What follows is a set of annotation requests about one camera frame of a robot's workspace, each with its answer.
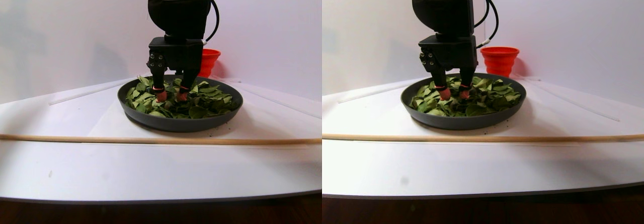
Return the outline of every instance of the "wooden stick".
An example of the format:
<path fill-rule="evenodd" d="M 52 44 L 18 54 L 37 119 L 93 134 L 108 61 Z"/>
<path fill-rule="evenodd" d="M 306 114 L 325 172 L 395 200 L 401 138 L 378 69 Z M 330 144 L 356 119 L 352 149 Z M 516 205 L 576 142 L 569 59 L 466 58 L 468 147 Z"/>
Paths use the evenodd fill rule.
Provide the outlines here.
<path fill-rule="evenodd" d="M 322 134 L 322 139 L 357 140 L 357 141 L 446 141 L 446 142 L 568 142 L 568 141 L 642 141 L 644 134 L 619 136 L 377 136 L 377 135 L 347 135 Z"/>
<path fill-rule="evenodd" d="M 203 138 L 145 138 L 145 137 L 68 137 L 0 134 L 0 140 L 54 141 L 67 143 L 142 143 L 170 145 L 294 145 L 320 144 L 320 138 L 308 139 L 203 139 Z"/>

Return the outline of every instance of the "white table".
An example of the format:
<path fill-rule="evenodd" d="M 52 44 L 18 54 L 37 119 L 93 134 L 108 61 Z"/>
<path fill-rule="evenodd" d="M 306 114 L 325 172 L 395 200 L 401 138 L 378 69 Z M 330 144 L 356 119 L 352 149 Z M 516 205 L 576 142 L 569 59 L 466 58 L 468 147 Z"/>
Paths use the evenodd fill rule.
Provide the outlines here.
<path fill-rule="evenodd" d="M 596 136 L 644 133 L 644 109 L 545 82 L 519 81 L 515 116 L 477 130 L 413 121 L 400 94 L 421 79 L 323 97 L 325 134 Z M 400 88 L 339 104 L 343 99 Z M 563 95 L 610 120 L 552 95 Z M 323 195 L 336 198 L 459 198 L 604 189 L 644 182 L 644 142 L 403 143 L 324 140 Z"/>
<path fill-rule="evenodd" d="M 320 137 L 321 119 L 311 116 L 319 114 L 320 102 L 244 84 L 230 84 L 244 97 L 237 116 L 217 129 L 196 133 L 159 132 L 132 123 L 117 102 L 119 87 L 48 104 L 110 84 L 114 82 L 1 104 L 0 132 L 105 137 Z M 185 146 L 0 141 L 0 198 L 91 203 L 215 201 L 319 193 L 321 155 L 319 144 Z"/>

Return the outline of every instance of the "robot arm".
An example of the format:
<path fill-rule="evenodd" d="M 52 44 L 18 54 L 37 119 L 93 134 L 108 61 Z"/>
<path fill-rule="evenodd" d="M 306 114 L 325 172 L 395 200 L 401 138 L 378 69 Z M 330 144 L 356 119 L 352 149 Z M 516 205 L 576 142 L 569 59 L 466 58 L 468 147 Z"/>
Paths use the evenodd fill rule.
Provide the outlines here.
<path fill-rule="evenodd" d="M 432 74 L 441 98 L 448 100 L 451 97 L 445 71 L 454 68 L 460 69 L 460 96 L 468 98 L 474 70 L 478 65 L 476 49 L 483 46 L 476 46 L 473 35 L 474 28 L 480 22 L 474 24 L 472 0 L 412 0 L 412 6 L 416 17 L 436 32 L 422 40 L 419 46 L 421 63 Z"/>
<path fill-rule="evenodd" d="M 207 40 L 219 26 L 219 10 L 214 0 L 148 0 L 150 18 L 165 31 L 163 37 L 150 42 L 147 62 L 154 79 L 152 89 L 159 102 L 167 98 L 163 81 L 167 69 L 184 75 L 177 100 L 187 99 L 201 69 L 203 45 L 207 41 L 203 40 L 203 33 L 211 5 L 215 8 L 217 24 Z"/>

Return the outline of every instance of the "white wall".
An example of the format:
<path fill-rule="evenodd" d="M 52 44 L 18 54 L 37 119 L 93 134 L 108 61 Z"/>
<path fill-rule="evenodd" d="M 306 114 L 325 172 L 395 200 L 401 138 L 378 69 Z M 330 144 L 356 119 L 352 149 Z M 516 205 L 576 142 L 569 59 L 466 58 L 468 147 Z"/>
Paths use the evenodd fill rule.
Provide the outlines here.
<path fill-rule="evenodd" d="M 147 0 L 0 0 L 0 103 L 145 72 Z"/>
<path fill-rule="evenodd" d="M 642 0 L 493 1 L 490 45 L 520 49 L 515 72 L 644 107 Z"/>
<path fill-rule="evenodd" d="M 321 101 L 321 0 L 216 1 L 216 75 Z M 215 20 L 212 10 L 207 35 Z"/>
<path fill-rule="evenodd" d="M 416 18 L 412 0 L 323 1 L 325 95 L 430 76 L 418 42 L 434 32 Z M 474 0 L 474 18 L 484 13 L 485 0 Z M 485 27 L 474 35 L 485 40 Z"/>
<path fill-rule="evenodd" d="M 320 0 L 217 1 L 227 77 L 320 100 Z M 0 103 L 147 72 L 161 35 L 147 0 L 0 0 Z"/>

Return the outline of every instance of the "wooden floor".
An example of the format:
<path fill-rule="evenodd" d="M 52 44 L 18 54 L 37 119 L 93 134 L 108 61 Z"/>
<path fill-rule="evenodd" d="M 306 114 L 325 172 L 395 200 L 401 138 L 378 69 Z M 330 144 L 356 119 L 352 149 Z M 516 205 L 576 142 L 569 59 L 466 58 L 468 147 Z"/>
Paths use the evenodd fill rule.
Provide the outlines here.
<path fill-rule="evenodd" d="M 435 200 L 322 200 L 324 223 L 644 223 L 644 187 Z"/>
<path fill-rule="evenodd" d="M 227 203 L 56 205 L 0 201 L 5 223 L 644 223 L 644 186 L 433 200 L 319 194 Z"/>
<path fill-rule="evenodd" d="M 321 223 L 320 194 L 228 203 L 55 205 L 0 201 L 5 223 Z"/>

